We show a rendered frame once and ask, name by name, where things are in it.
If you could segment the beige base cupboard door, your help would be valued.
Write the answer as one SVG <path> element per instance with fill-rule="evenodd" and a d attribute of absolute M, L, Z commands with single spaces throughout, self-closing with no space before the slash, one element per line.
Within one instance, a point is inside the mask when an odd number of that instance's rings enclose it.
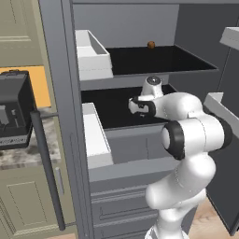
<path fill-rule="evenodd" d="M 58 188 L 65 230 L 60 231 L 42 166 L 0 171 L 0 239 L 77 239 L 67 172 Z"/>

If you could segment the grey fridge drawer front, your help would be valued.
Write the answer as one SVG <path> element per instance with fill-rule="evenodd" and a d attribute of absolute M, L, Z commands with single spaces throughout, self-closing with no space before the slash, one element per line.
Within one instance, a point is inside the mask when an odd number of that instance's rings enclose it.
<path fill-rule="evenodd" d="M 146 186 L 91 195 L 95 239 L 144 239 L 158 213 L 148 207 Z"/>

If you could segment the beige wall cupboard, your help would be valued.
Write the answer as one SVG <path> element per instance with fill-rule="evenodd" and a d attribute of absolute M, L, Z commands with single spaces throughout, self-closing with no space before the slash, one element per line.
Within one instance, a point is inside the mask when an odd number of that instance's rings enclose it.
<path fill-rule="evenodd" d="M 0 0 L 0 67 L 41 65 L 37 0 Z"/>

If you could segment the grey fridge body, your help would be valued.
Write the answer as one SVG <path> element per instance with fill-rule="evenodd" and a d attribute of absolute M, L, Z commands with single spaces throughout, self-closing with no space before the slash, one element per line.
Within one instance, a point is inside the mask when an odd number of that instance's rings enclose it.
<path fill-rule="evenodd" d="M 101 2 L 76 4 L 75 27 L 89 30 L 106 48 L 147 47 L 154 41 L 156 47 L 179 46 L 209 62 L 204 50 L 203 17 L 207 3 L 152 4 L 143 3 L 103 4 Z M 203 71 L 174 74 L 156 74 L 163 79 L 163 91 L 185 91 L 204 99 L 215 91 L 220 72 Z M 114 76 L 111 79 L 85 81 L 82 91 L 141 87 L 147 75 Z M 118 190 L 143 186 L 166 176 L 176 165 L 171 157 L 114 163 L 117 176 L 113 179 L 91 183 L 91 192 Z"/>

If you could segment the grey fridge crisper box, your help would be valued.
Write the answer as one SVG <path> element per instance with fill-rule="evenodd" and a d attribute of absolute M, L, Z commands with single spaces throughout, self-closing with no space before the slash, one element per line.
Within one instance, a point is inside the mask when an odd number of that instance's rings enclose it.
<path fill-rule="evenodd" d="M 114 163 L 170 157 L 161 141 L 161 125 L 107 130 Z"/>

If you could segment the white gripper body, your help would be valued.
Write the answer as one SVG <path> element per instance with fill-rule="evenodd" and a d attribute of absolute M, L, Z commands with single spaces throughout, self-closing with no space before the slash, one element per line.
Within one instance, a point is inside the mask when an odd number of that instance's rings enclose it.
<path fill-rule="evenodd" d="M 132 114 L 136 113 L 138 111 L 138 104 L 136 104 L 133 99 L 129 100 L 128 104 L 129 110 L 131 111 Z"/>

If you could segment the black fridge shelf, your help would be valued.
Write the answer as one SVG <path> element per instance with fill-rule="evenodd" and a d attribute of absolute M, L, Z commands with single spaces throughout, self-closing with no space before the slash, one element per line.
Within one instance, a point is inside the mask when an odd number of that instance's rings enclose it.
<path fill-rule="evenodd" d="M 216 71 L 218 68 L 179 46 L 107 48 L 114 76 Z"/>
<path fill-rule="evenodd" d="M 130 112 L 128 100 L 141 91 L 141 87 L 82 91 L 81 100 L 83 103 L 94 103 L 104 129 L 165 123 L 166 119 L 141 117 Z"/>

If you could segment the black coffee machine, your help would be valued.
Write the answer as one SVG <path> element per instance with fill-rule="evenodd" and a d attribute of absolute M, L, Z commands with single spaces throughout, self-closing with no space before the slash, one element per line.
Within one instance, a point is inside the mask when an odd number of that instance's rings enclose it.
<path fill-rule="evenodd" d="M 33 130 L 30 113 L 36 109 L 28 71 L 0 74 L 0 150 L 27 148 Z"/>

